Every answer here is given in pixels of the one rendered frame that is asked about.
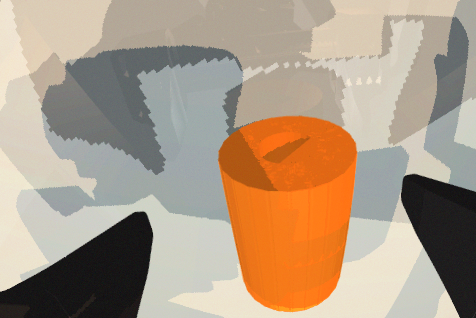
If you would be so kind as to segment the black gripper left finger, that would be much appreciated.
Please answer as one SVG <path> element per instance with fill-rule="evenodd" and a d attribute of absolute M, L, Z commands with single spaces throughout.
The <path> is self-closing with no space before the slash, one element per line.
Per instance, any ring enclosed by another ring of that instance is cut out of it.
<path fill-rule="evenodd" d="M 137 211 L 51 267 L 0 292 L 0 318 L 137 318 L 153 228 Z"/>

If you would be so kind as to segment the orange knob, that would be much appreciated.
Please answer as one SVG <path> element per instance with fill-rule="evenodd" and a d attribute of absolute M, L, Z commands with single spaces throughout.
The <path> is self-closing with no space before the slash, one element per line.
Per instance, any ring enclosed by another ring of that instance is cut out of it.
<path fill-rule="evenodd" d="M 239 128 L 218 150 L 247 292 L 278 312 L 326 300 L 342 271 L 356 143 L 330 120 L 279 116 Z"/>

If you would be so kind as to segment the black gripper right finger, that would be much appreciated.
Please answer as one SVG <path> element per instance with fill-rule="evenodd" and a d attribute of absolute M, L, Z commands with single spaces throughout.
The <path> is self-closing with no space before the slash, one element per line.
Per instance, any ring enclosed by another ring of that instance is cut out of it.
<path fill-rule="evenodd" d="M 406 175 L 402 204 L 460 318 L 476 318 L 476 192 Z"/>

